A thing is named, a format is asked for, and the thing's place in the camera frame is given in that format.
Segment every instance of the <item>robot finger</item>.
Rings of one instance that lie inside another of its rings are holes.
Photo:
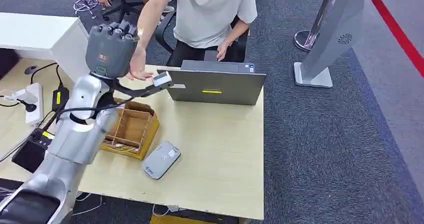
[[[136,26],[134,26],[134,25],[131,25],[131,26],[129,27],[128,33],[129,33],[130,35],[132,35],[133,37],[136,37],[136,36],[137,36],[137,27],[136,27]]]
[[[122,20],[121,24],[118,27],[119,29],[121,29],[124,33],[124,35],[127,33],[128,29],[130,28],[130,23]]]
[[[116,29],[119,27],[119,24],[117,22],[113,22],[109,25],[112,29]]]
[[[112,28],[109,25],[101,24],[100,27],[101,27],[101,32],[104,35],[111,35]]]

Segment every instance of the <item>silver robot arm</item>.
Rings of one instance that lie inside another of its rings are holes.
[[[172,85],[168,73],[153,78],[142,90],[119,84],[129,70],[137,44],[137,29],[120,25],[95,26],[90,32],[86,61],[89,75],[78,79],[65,109],[58,114],[56,136],[38,169],[11,196],[0,203],[0,223],[68,223],[79,183],[106,133],[117,119],[113,92],[145,97]]]

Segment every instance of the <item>white desk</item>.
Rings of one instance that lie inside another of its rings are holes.
[[[56,61],[75,82],[87,74],[88,33],[75,17],[0,13],[0,48]]]
[[[0,81],[0,89],[24,86],[29,77],[21,71],[24,60]],[[155,66],[146,66],[154,71]],[[44,102],[57,86],[54,68],[40,71]],[[121,80],[137,89],[146,82]],[[100,151],[85,171],[80,190],[124,199],[178,205],[183,208],[251,219],[263,219],[263,94],[256,106],[174,102],[167,91],[136,98],[152,106],[160,127],[150,150],[168,140],[182,151],[181,157],[160,179],[153,180],[140,161]],[[0,108],[0,153],[22,138],[23,110]],[[0,177],[25,181],[29,174],[10,160],[0,163]]]

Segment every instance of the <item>white t-shirt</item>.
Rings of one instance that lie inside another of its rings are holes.
[[[174,36],[193,48],[218,46],[236,15],[246,24],[253,22],[255,0],[177,0]]]

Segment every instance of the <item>black cable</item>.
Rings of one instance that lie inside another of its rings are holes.
[[[6,160],[9,156],[11,156],[13,153],[15,153],[17,150],[19,150],[19,148],[27,141],[28,138],[26,138],[25,140],[23,140],[23,142],[21,142],[19,145],[17,145],[15,147],[15,149],[11,150],[9,152],[9,154],[7,154],[3,159],[0,160],[0,162],[3,162],[4,160]]]
[[[19,102],[17,102],[16,104],[13,104],[13,105],[2,105],[2,104],[0,104],[0,106],[2,106],[2,107],[14,107],[18,104],[19,104]]]
[[[0,104],[0,106],[2,106],[2,107],[14,107],[14,106],[16,106],[16,105],[18,105],[19,103],[16,103],[16,104],[13,104],[13,105],[2,105],[2,104]]]
[[[42,69],[45,69],[45,68],[47,68],[47,67],[50,67],[50,66],[52,66],[52,65],[57,65],[57,63],[56,63],[56,62],[54,62],[54,63],[52,63],[52,64],[46,65],[46,66],[41,67],[41,68],[39,68],[38,70],[34,71],[34,73],[31,75],[31,82],[30,82],[30,84],[32,85],[32,84],[34,83],[34,75],[35,75],[38,71],[40,71],[40,70],[42,70]]]
[[[63,86],[64,84],[62,82],[61,76],[59,75],[59,65],[56,66],[56,74],[57,74],[57,77],[59,78],[59,87],[58,87],[58,89],[63,88],[64,87]]]
[[[70,108],[70,109],[66,109],[66,110],[61,110],[61,111],[58,111],[57,117],[60,118],[63,113],[70,112],[70,111],[100,111],[100,110],[112,109],[112,108],[118,107],[120,105],[123,105],[123,104],[133,100],[134,98],[135,97],[131,97],[131,98],[124,100],[122,102],[118,102],[116,104],[106,105],[106,106],[103,106],[103,107],[96,107],[96,108],[84,107],[84,108]]]
[[[54,115],[50,118],[50,120],[47,122],[47,124],[42,128],[43,131],[47,131],[51,124],[53,124],[54,120],[56,120],[56,117],[59,115],[59,112],[65,107],[66,102],[63,102],[57,111],[55,111]]]
[[[47,113],[47,115],[45,115],[45,117],[41,120],[37,128],[39,128],[43,124],[43,122],[46,120],[46,118],[53,112],[54,112],[53,110],[50,110],[49,113]]]

